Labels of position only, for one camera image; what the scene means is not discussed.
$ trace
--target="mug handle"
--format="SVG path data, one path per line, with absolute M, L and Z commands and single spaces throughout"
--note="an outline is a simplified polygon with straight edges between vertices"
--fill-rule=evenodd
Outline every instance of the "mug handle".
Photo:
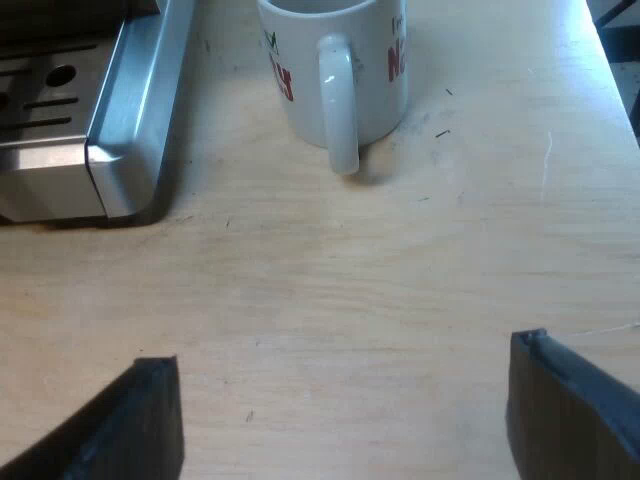
M 331 168 L 350 175 L 360 168 L 356 89 L 349 40 L 329 34 L 318 42 L 320 92 Z

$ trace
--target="espresso machine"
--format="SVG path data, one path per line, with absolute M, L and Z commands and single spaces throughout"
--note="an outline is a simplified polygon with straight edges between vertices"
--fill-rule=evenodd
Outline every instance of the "espresso machine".
M 0 216 L 150 204 L 195 1 L 0 0 Z

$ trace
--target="wooden table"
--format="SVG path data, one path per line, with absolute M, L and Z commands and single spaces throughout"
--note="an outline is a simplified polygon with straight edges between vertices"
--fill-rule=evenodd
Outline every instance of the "wooden table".
M 253 0 L 201 2 L 166 218 L 0 228 L 0 463 L 138 356 L 178 355 L 184 479 L 516 478 L 514 330 L 640 387 L 640 155 L 584 0 L 409 10 L 410 111 L 343 180 Z

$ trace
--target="slot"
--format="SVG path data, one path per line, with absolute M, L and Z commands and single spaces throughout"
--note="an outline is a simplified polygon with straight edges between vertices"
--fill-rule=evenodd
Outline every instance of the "slot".
M 60 98 L 58 100 L 48 100 L 46 102 L 25 103 L 22 107 L 24 110 L 33 110 L 34 108 L 57 107 L 60 105 L 72 105 L 78 103 L 78 97 Z
M 30 68 L 18 68 L 16 70 L 0 70 L 0 77 L 15 77 L 17 75 L 29 75 L 31 73 Z
M 33 52 L 11 53 L 8 55 L 0 55 L 0 61 L 3 60 L 20 60 L 23 58 L 46 57 L 58 53 L 82 52 L 85 50 L 94 50 L 98 45 L 92 43 L 90 45 L 77 45 L 75 47 L 52 48 L 49 50 L 36 50 Z
M 9 125 L 0 125 L 0 132 L 24 130 L 27 128 L 49 127 L 52 125 L 64 125 L 67 123 L 71 123 L 71 117 L 51 118 L 49 120 L 38 120 L 34 122 L 11 123 Z

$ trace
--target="white mug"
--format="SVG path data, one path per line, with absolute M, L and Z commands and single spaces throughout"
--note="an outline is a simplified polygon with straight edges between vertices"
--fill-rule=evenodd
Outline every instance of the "white mug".
M 391 132 L 409 97 L 406 0 L 257 0 L 289 123 L 358 171 L 358 146 Z

